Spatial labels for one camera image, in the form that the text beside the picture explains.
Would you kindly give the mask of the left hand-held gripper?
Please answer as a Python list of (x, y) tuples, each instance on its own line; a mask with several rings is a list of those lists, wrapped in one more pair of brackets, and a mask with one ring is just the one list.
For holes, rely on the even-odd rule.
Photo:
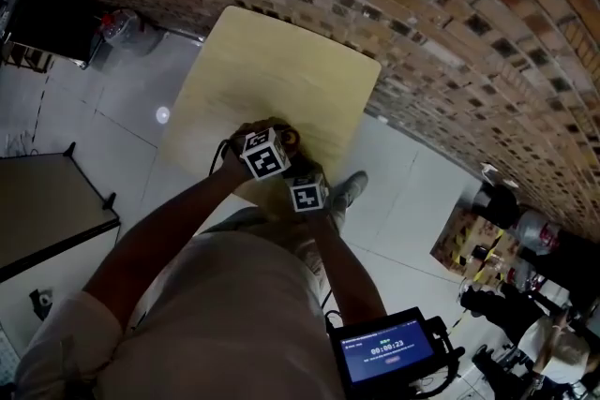
[(291, 166), (294, 154), (294, 128), (270, 126), (245, 133), (240, 158), (255, 180), (281, 174)]

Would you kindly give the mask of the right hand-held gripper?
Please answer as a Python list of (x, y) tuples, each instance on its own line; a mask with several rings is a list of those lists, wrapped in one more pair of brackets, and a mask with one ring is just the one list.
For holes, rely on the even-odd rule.
[(328, 197), (324, 175), (314, 171), (310, 174), (285, 180), (291, 194), (292, 207), (297, 213), (321, 210)]

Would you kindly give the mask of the small yellow orange object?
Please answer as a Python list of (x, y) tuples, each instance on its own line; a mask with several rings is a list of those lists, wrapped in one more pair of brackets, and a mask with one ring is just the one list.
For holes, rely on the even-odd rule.
[(300, 145), (300, 134), (299, 132), (291, 127), (291, 126), (287, 126), (284, 129), (282, 129), (280, 132), (280, 142), (284, 148), (284, 151), (288, 154), (288, 155), (294, 155), (298, 149), (299, 149), (299, 145)]

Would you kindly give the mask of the person's left forearm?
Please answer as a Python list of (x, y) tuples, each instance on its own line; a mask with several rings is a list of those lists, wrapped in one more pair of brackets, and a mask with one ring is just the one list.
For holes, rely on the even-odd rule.
[(136, 304), (204, 221), (251, 173), (237, 157), (144, 217), (101, 262), (83, 290), (126, 328)]

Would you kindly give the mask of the person's left hand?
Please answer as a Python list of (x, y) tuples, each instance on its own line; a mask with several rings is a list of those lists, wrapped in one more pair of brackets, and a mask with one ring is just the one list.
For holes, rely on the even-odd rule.
[(275, 127), (282, 123), (282, 119), (269, 117), (264, 120), (242, 124), (227, 140), (226, 150), (223, 155), (220, 169), (228, 173), (241, 174), (243, 177), (248, 177), (249, 171), (240, 159), (246, 135), (250, 133), (260, 133), (269, 127)]

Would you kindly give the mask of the person's beige trousers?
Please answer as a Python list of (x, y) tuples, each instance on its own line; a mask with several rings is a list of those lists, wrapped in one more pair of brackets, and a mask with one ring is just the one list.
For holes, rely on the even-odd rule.
[(315, 245), (309, 221), (327, 215), (334, 228), (341, 231), (346, 212), (352, 203), (353, 199), (349, 194), (339, 193), (331, 201), (325, 214), (315, 211), (291, 217), (278, 217), (258, 207), (247, 207), (207, 229), (205, 233), (241, 231), (260, 237), (301, 257), (306, 249)]

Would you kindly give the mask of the person's beige shirt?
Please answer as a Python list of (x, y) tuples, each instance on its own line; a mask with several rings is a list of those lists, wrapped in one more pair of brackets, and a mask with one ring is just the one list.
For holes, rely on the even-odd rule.
[(15, 400), (344, 400), (315, 275), (242, 232), (193, 239), (132, 332), (91, 294), (65, 297), (15, 384)]

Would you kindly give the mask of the cardboard boxes with striped tape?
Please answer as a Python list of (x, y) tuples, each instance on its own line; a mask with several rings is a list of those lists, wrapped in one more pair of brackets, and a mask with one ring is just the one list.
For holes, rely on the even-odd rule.
[(430, 255), (447, 271), (490, 287), (506, 280), (518, 241), (484, 217), (456, 207)]

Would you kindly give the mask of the black monitor with blue screen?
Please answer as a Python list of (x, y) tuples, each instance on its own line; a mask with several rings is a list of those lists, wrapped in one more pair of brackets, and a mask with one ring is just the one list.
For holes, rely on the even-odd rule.
[(326, 322), (347, 400), (429, 400), (458, 375), (465, 348), (417, 307), (335, 327)]

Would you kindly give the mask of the small white box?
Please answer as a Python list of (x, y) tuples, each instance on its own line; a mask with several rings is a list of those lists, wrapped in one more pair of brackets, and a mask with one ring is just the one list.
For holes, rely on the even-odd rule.
[(491, 185), (497, 185), (503, 181), (502, 173), (495, 166), (487, 162), (481, 163), (481, 175)]

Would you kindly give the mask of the black round bin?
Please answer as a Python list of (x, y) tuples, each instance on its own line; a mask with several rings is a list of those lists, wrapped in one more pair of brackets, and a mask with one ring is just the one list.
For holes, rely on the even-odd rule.
[(471, 211), (501, 229), (509, 229), (518, 220), (519, 207), (513, 192), (504, 185), (483, 183), (475, 194)]

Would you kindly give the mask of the dark brown cabinet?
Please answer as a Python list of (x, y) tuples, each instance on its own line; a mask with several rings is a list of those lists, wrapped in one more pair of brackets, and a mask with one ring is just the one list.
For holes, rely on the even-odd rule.
[(0, 0), (0, 42), (90, 63), (102, 41), (97, 0)]

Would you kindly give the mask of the low wooden shelf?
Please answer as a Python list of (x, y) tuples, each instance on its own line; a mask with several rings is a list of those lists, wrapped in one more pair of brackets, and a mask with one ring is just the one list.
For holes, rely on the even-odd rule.
[(0, 58), (7, 65), (23, 67), (36, 73), (46, 73), (53, 56), (49, 52), (7, 42), (0, 50)]

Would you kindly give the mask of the black clamp with white roll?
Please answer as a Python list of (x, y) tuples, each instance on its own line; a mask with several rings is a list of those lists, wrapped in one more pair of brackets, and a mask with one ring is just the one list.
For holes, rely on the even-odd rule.
[(33, 311), (40, 320), (48, 317), (53, 306), (53, 290), (52, 289), (35, 289), (29, 293)]

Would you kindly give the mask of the grey table with black frame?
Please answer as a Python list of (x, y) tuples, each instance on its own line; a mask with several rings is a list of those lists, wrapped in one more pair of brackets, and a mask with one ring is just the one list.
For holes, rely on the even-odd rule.
[(116, 195), (99, 193), (75, 149), (0, 158), (0, 283), (120, 228)]

